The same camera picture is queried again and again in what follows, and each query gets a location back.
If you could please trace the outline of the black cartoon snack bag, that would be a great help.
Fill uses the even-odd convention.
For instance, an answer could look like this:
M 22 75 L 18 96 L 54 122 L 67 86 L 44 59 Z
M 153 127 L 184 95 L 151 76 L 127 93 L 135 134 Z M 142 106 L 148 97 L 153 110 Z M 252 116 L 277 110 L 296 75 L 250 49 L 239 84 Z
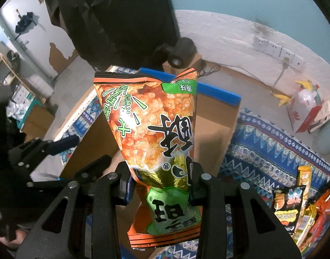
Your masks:
M 272 211 L 292 235 L 300 216 L 305 186 L 277 188 L 273 191 Z

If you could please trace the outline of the orange chips bag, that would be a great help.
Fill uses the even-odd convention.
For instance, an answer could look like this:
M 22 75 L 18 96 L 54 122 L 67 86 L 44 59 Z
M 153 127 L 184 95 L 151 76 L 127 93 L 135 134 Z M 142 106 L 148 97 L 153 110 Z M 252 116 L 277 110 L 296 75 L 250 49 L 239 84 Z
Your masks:
M 313 246 L 325 234 L 326 225 L 330 223 L 330 179 L 321 186 L 311 200 L 316 209 L 315 223 L 310 230 L 310 244 Z

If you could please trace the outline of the orange green rice cracker bag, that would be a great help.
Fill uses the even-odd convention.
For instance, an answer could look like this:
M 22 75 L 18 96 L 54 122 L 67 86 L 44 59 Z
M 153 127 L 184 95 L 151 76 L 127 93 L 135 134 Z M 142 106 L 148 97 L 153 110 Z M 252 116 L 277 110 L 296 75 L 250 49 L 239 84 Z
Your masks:
M 140 72 L 100 72 L 93 83 L 141 201 L 127 233 L 130 245 L 168 246 L 198 236 L 201 209 L 189 204 L 196 70 L 170 82 Z

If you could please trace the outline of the cardboard box blue edges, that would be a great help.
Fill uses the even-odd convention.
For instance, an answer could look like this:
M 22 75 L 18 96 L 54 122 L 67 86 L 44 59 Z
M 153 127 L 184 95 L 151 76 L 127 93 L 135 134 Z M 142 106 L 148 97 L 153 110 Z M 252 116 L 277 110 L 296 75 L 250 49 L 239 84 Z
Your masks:
M 134 200 L 118 209 L 122 244 L 165 247 L 198 237 L 202 209 L 189 203 L 191 167 L 216 175 L 239 113 L 240 98 L 189 68 L 177 76 L 120 67 L 96 73 L 93 85 L 56 132 L 81 143 L 61 156 L 63 177 L 106 154 L 136 183 Z

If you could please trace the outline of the blue patterned bedspread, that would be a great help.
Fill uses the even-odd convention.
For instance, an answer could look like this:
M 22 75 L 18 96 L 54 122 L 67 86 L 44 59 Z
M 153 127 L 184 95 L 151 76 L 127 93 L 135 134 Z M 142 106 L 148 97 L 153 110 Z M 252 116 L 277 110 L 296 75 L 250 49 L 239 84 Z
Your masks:
M 90 128 L 106 130 L 97 96 L 88 96 L 61 128 L 61 138 L 77 135 L 78 146 L 61 153 L 63 178 L 73 176 L 79 169 L 104 154 L 113 156 L 114 143 L 91 141 Z M 221 172 L 225 180 L 250 182 L 267 204 L 271 203 L 274 188 L 294 186 L 299 167 L 311 168 L 311 186 L 307 203 L 315 203 L 322 195 L 330 205 L 330 165 L 316 152 L 294 136 L 252 111 L 241 108 L 231 142 L 222 160 Z M 330 240 L 330 210 L 318 212 L 315 222 L 300 245 L 303 258 L 314 258 L 328 250 Z

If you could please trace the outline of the white red bag with bananas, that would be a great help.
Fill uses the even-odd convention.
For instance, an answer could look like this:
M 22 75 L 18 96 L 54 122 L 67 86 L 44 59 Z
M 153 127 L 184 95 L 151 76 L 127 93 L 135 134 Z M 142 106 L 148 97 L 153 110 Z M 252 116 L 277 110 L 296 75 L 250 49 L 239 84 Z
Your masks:
M 315 81 L 296 81 L 297 90 L 291 95 L 272 93 L 285 105 L 294 133 L 314 132 L 330 120 L 330 95 Z

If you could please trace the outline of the dark hanging coat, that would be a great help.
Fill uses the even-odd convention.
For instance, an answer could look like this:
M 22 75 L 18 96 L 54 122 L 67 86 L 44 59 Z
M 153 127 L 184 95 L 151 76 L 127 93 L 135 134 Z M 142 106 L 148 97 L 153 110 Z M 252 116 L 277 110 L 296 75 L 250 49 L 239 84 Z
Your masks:
M 45 0 L 50 21 L 62 28 L 91 66 L 158 68 L 163 45 L 176 45 L 170 0 Z

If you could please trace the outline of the black round speaker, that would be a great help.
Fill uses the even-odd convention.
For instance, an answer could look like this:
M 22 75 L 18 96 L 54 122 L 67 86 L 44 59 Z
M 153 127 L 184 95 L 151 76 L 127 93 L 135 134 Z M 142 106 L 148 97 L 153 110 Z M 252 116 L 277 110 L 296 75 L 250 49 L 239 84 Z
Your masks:
M 172 68 L 186 68 L 197 53 L 196 46 L 190 38 L 180 38 L 175 46 L 159 45 L 152 57 L 155 60 L 167 61 Z

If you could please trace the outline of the white wall socket strip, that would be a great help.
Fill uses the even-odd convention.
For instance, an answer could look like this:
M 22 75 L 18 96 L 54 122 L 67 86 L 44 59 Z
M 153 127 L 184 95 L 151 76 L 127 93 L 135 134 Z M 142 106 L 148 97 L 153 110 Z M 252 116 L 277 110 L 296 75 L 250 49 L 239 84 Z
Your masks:
M 289 64 L 300 72 L 304 71 L 306 61 L 301 56 L 272 41 L 256 36 L 253 40 L 253 48 L 258 52 L 265 53 L 266 55 Z

